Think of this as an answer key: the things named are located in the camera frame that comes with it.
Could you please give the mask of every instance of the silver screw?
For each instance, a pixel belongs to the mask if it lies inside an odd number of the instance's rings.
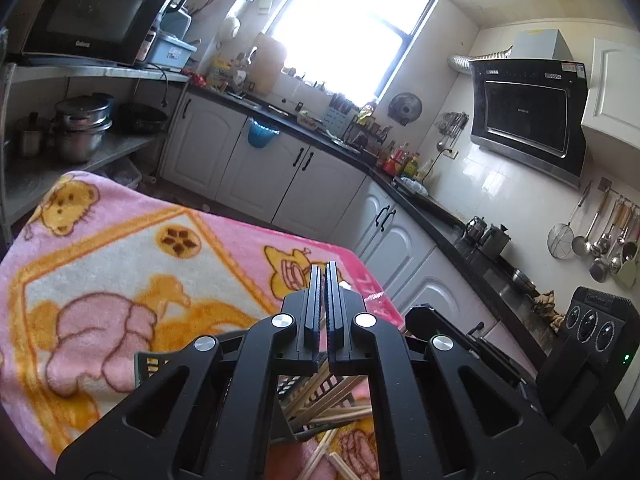
[[[271,318],[271,324],[278,328],[284,328],[293,323],[293,317],[289,314],[276,314]]]
[[[358,326],[369,328],[370,326],[374,326],[375,324],[376,324],[376,317],[372,316],[371,314],[367,314],[366,312],[364,312],[356,316],[356,325]]]
[[[453,348],[453,341],[445,335],[437,335],[433,338],[432,343],[438,350],[442,350],[443,352]]]
[[[193,345],[196,347],[196,350],[199,350],[200,352],[207,352],[216,345],[216,340],[211,336],[204,335],[197,338]]]

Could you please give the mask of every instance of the label sticker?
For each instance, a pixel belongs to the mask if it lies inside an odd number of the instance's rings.
[[[168,59],[178,59],[180,57],[180,49],[172,46],[166,56]]]

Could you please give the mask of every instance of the black countertop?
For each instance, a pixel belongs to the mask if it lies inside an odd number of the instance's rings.
[[[492,315],[511,332],[531,363],[537,369],[542,366],[555,342],[555,333],[530,310],[531,298],[513,286],[513,267],[501,258],[498,262],[489,260],[462,239],[465,225],[458,218],[434,200],[416,201],[408,197],[392,185],[390,176],[368,166],[357,155],[337,146],[324,134],[310,132],[296,121],[268,108],[254,109],[241,99],[227,94],[194,86],[190,86],[189,92],[258,119],[265,126],[283,130],[368,174],[435,241]]]

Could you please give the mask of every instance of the pink blanket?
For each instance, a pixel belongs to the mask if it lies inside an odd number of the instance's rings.
[[[67,173],[1,263],[2,405],[53,470],[60,452],[133,389],[135,352],[247,328],[305,288],[312,264],[330,260],[367,310],[402,323],[351,251]],[[314,446],[272,449],[269,477],[295,478]],[[374,448],[370,420],[332,445],[363,480],[379,477]],[[312,478],[335,472],[322,462]]]

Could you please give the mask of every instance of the kettle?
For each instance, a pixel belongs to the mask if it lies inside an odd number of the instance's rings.
[[[466,225],[463,238],[468,242],[476,243],[484,233],[485,229],[486,222],[484,221],[484,217],[480,218],[478,216],[474,216]]]
[[[491,224],[491,227],[486,229],[478,242],[479,248],[485,256],[492,260],[500,256],[502,250],[509,243],[509,240],[511,240],[511,237],[506,231],[507,228],[502,224],[500,224],[499,228]]]

